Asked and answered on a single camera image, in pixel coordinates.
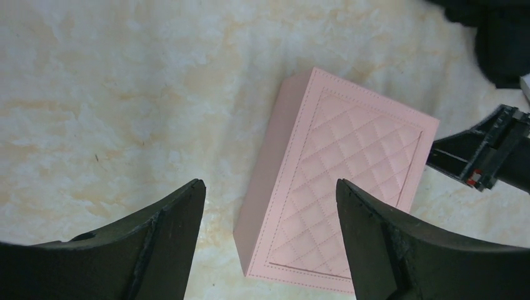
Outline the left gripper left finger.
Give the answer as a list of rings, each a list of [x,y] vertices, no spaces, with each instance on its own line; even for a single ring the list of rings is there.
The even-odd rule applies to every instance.
[[[163,199],[70,241],[1,243],[2,299],[183,299],[206,186]]]

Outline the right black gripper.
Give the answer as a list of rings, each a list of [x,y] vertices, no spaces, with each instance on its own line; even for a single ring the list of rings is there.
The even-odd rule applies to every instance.
[[[427,165],[471,188],[502,181],[529,192],[529,113],[500,105],[463,132],[433,142]]]

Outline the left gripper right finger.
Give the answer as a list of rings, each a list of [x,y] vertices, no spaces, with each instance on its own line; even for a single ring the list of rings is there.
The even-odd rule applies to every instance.
[[[529,249],[447,231],[336,183],[358,299],[528,299]]]

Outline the pink jewelry box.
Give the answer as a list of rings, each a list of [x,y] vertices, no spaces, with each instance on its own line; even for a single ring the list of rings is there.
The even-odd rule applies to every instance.
[[[337,181],[409,212],[438,125],[316,67],[285,79],[234,228],[244,276],[352,294]]]

